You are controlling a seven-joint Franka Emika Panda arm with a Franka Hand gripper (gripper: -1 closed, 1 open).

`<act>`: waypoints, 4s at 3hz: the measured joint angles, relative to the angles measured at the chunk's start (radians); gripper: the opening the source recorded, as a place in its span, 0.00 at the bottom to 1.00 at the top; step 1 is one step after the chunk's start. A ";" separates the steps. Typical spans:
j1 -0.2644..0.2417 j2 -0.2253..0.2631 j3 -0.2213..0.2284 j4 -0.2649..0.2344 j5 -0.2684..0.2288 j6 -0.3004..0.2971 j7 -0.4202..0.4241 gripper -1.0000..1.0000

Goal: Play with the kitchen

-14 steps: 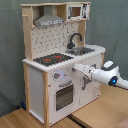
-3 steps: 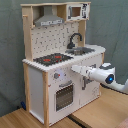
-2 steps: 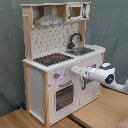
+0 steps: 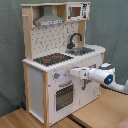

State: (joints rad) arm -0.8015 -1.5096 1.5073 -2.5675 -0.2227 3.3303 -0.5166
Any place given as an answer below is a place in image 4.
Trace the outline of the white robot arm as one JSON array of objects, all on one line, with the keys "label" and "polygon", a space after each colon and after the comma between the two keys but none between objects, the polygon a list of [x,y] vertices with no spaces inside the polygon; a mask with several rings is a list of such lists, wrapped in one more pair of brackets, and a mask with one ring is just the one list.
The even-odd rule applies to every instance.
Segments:
[{"label": "white robot arm", "polygon": [[[109,64],[102,64],[101,67],[108,67]],[[115,69],[103,70],[102,68],[73,68],[70,70],[70,74],[78,77],[79,79],[87,79],[95,81],[104,85],[108,89],[128,95],[128,80],[125,85],[120,85],[115,82]]]}]

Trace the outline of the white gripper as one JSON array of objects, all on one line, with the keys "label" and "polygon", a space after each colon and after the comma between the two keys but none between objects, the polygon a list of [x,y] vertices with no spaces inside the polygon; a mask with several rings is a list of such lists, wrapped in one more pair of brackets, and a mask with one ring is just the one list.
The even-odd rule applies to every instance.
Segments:
[{"label": "white gripper", "polygon": [[87,79],[88,72],[89,69],[86,67],[74,68],[70,70],[70,74],[75,77],[78,77],[79,79]]}]

